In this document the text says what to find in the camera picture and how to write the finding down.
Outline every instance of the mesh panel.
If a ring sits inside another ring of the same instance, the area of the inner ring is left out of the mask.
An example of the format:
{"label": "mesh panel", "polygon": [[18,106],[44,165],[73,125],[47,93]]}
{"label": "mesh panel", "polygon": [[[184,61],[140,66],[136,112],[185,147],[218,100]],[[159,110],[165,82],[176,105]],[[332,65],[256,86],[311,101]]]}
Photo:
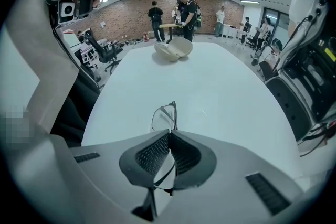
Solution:
{"label": "mesh panel", "polygon": [[176,163],[176,175],[182,175],[201,160],[200,151],[174,134],[170,137],[170,149]]}
{"label": "mesh panel", "polygon": [[168,135],[163,136],[152,145],[145,147],[135,155],[137,164],[155,176],[169,153]]}

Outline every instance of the wooden table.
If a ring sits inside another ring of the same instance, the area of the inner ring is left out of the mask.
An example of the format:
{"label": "wooden table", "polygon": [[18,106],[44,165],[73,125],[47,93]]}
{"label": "wooden table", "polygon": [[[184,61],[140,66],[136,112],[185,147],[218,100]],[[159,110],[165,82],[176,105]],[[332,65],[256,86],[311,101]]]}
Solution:
{"label": "wooden table", "polygon": [[177,25],[177,24],[164,24],[164,25],[160,25],[159,28],[169,28],[169,40],[167,40],[167,44],[172,41],[173,39],[173,27],[182,27],[182,25]]}

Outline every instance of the floor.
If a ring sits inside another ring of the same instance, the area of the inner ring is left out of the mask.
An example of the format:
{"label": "floor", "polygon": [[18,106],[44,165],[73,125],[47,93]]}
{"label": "floor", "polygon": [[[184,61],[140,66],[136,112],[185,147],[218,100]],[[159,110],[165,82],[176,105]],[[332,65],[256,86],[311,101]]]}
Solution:
{"label": "floor", "polygon": [[[233,45],[233,40],[229,39],[227,43],[225,43],[226,39],[218,37],[216,38],[215,36],[212,35],[195,35],[193,42],[210,42],[210,43],[216,43],[223,47],[224,49],[228,50],[231,52],[234,56],[236,56],[240,61],[242,61],[244,64],[246,64],[260,79],[262,79],[261,75],[257,70],[257,66],[252,66],[251,62],[251,54],[254,54],[254,50],[252,50],[249,46],[244,46],[238,42],[238,39],[236,40],[236,44]],[[143,48],[143,47],[148,47],[148,46],[154,46],[156,40],[155,39],[150,39],[148,42],[139,42],[137,44],[131,44],[131,45],[125,45],[123,47],[123,51],[120,52],[118,56],[118,60],[121,60],[126,56],[126,54],[132,50],[132,49],[138,49],[138,48]],[[100,75],[101,80],[98,82],[99,86],[102,86],[105,84],[108,79],[110,78],[110,72],[109,70],[107,72],[104,71],[105,67],[108,66],[109,64],[107,63],[101,63],[99,60],[96,58],[93,60],[94,64],[97,65],[97,69],[94,70],[97,74]]]}

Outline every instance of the fluorescent light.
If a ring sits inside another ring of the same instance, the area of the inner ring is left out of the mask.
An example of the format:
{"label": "fluorescent light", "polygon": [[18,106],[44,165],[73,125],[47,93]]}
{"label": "fluorescent light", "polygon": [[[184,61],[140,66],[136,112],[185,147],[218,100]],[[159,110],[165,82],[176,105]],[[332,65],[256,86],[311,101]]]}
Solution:
{"label": "fluorescent light", "polygon": [[266,15],[267,17],[270,17],[270,18],[273,18],[273,19],[277,19],[277,17],[273,17],[273,16],[269,16],[269,15]]}
{"label": "fluorescent light", "polygon": [[250,0],[241,0],[241,2],[244,2],[244,3],[255,3],[255,4],[260,4],[259,2],[256,2],[256,1],[250,1]]}

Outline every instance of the eyeglasses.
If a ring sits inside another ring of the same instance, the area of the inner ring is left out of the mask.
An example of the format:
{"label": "eyeglasses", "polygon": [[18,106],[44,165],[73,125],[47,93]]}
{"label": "eyeglasses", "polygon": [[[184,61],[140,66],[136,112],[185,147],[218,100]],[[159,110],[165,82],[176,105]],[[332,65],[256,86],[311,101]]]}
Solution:
{"label": "eyeglasses", "polygon": [[177,129],[177,111],[176,103],[172,102],[168,105],[161,106],[155,110],[152,119],[152,129],[160,130],[178,130]]}

